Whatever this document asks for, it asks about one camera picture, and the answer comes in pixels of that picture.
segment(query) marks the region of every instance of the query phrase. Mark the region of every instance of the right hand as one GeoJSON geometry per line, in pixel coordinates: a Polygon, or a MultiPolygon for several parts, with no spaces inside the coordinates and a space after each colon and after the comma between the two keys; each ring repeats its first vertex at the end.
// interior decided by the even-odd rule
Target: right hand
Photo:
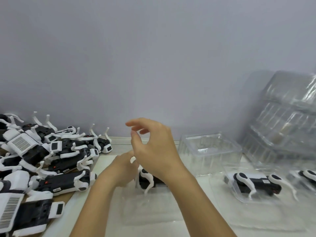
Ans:
{"type": "Polygon", "coordinates": [[[175,171],[188,171],[178,155],[169,127],[146,118],[129,120],[126,125],[132,127],[134,156],[146,171],[164,182],[175,171]],[[146,145],[137,131],[142,135],[150,132],[146,145]]]}

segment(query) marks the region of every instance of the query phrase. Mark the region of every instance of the forearm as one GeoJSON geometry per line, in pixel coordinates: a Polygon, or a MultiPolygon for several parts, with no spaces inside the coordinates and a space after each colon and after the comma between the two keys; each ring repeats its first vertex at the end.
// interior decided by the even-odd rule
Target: forearm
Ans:
{"type": "Polygon", "coordinates": [[[177,171],[166,184],[179,205],[191,237],[236,237],[187,170],[177,171]]]}
{"type": "Polygon", "coordinates": [[[104,237],[115,185],[102,172],[91,187],[70,237],[104,237]]]}

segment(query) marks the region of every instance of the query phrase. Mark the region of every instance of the pile of robot toys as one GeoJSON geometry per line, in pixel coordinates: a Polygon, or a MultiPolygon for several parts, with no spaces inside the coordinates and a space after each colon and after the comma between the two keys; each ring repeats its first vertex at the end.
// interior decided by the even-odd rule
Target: pile of robot toys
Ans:
{"type": "Polygon", "coordinates": [[[57,130],[49,115],[42,124],[35,114],[34,124],[23,126],[15,123],[24,123],[17,115],[0,114],[1,237],[43,232],[50,219],[63,214],[65,203],[53,202],[53,196],[87,190],[97,178],[92,170],[99,153],[112,150],[109,128],[102,137],[94,124],[90,135],[73,126],[57,130]]]}

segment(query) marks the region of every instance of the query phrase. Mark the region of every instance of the table surface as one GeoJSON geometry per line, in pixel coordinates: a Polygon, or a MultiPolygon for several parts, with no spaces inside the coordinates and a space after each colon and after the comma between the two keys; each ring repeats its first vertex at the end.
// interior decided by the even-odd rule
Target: table surface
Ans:
{"type": "MultiPolygon", "coordinates": [[[[113,151],[110,155],[101,155],[94,172],[100,174],[115,158],[116,155],[120,155],[132,149],[130,144],[130,138],[113,137],[112,138],[113,151]]],[[[210,198],[214,206],[218,209],[217,202],[214,198],[213,192],[209,184],[209,176],[202,176],[198,179],[199,184],[203,188],[206,195],[210,198]]],[[[65,206],[64,215],[61,218],[56,219],[44,232],[43,237],[68,237],[70,232],[80,214],[80,211],[88,196],[89,190],[85,192],[75,192],[72,198],[65,206]]],[[[122,188],[117,188],[114,192],[111,207],[109,212],[109,218],[106,228],[106,237],[141,237],[141,236],[183,236],[189,237],[189,233],[185,226],[184,221],[156,223],[142,226],[124,226],[121,222],[120,216],[120,199],[122,194],[122,188]]],[[[308,231],[305,232],[284,232],[284,231],[268,231],[268,230],[256,230],[249,228],[241,228],[232,226],[233,231],[237,236],[256,236],[256,237],[312,237],[316,233],[316,224],[312,224],[308,231]]]]}

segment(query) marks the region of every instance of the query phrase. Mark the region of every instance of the white wall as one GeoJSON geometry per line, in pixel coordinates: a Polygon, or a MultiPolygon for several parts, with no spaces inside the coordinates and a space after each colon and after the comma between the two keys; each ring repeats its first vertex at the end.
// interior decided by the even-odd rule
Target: white wall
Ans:
{"type": "Polygon", "coordinates": [[[0,0],[0,111],[128,136],[237,136],[279,69],[315,71],[316,0],[0,0]]]}

